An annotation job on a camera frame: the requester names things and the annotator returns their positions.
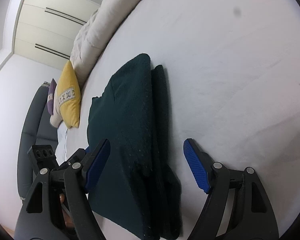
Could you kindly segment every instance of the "purple pillow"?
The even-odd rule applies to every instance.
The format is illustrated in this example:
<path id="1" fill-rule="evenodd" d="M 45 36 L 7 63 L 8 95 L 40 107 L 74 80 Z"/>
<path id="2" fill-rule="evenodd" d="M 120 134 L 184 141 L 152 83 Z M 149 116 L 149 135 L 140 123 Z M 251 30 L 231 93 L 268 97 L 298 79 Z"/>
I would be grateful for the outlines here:
<path id="1" fill-rule="evenodd" d="M 47 100 L 48 112 L 50 115 L 53 115 L 54 91 L 56 90 L 56 87 L 57 87 L 57 83 L 55 82 L 54 79 L 52 79 L 49 87 L 48 100 Z"/>

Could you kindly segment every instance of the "gray sofa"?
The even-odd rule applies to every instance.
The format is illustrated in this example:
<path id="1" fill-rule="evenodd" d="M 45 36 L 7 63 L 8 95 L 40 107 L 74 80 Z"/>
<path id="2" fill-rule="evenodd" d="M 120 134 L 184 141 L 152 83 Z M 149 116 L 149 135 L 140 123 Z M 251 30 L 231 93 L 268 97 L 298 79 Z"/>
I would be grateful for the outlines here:
<path id="1" fill-rule="evenodd" d="M 22 200 L 32 185 L 34 173 L 27 152 L 32 145 L 49 144 L 55 151 L 58 145 L 57 129 L 50 125 L 47 109 L 49 83 L 42 84 L 29 107 L 23 125 L 18 154 L 17 181 L 18 193 Z"/>

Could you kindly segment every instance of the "yellow pillow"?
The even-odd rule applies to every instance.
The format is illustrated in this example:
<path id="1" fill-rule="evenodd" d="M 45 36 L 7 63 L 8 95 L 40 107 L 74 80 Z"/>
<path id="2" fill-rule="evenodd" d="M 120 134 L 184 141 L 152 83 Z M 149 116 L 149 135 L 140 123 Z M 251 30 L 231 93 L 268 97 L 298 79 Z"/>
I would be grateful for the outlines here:
<path id="1" fill-rule="evenodd" d="M 81 93 L 71 61 L 64 66 L 57 85 L 58 103 L 68 128 L 79 127 Z"/>

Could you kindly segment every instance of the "metal screw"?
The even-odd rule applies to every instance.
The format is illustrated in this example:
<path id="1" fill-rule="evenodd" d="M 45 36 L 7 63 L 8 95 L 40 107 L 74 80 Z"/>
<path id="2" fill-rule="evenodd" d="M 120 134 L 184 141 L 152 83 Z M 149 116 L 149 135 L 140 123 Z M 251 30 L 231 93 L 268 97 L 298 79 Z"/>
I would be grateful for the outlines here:
<path id="1" fill-rule="evenodd" d="M 221 169 L 222 168 L 222 164 L 221 163 L 214 163 L 213 167 L 215 167 L 216 169 Z"/>
<path id="2" fill-rule="evenodd" d="M 248 168 L 247 168 L 247 173 L 249 173 L 249 174 L 253 174 L 253 173 L 254 173 L 254 169 L 253 169 L 253 168 L 250 168 L 250 167 L 248 167 Z"/>
<path id="3" fill-rule="evenodd" d="M 80 167 L 81 167 L 81 163 L 74 163 L 74 164 L 72 164 L 72 168 L 74 168 L 74 169 L 78 169 Z"/>
<path id="4" fill-rule="evenodd" d="M 47 168 L 43 168 L 40 170 L 40 174 L 44 175 L 48 172 L 48 169 Z"/>

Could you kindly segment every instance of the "pillow embroidery pattern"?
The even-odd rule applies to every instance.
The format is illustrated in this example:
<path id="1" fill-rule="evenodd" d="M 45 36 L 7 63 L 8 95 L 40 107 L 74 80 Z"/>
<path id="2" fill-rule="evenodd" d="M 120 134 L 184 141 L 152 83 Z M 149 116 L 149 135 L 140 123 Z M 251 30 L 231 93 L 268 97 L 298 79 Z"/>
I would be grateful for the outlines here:
<path id="1" fill-rule="evenodd" d="M 61 93 L 61 95 L 59 96 L 59 100 L 58 100 L 59 101 L 59 108 L 63 103 L 65 103 L 65 102 L 67 102 L 71 99 L 74 99 L 74 98 L 75 98 L 74 87 L 70 87 L 66 91 L 63 91 Z"/>

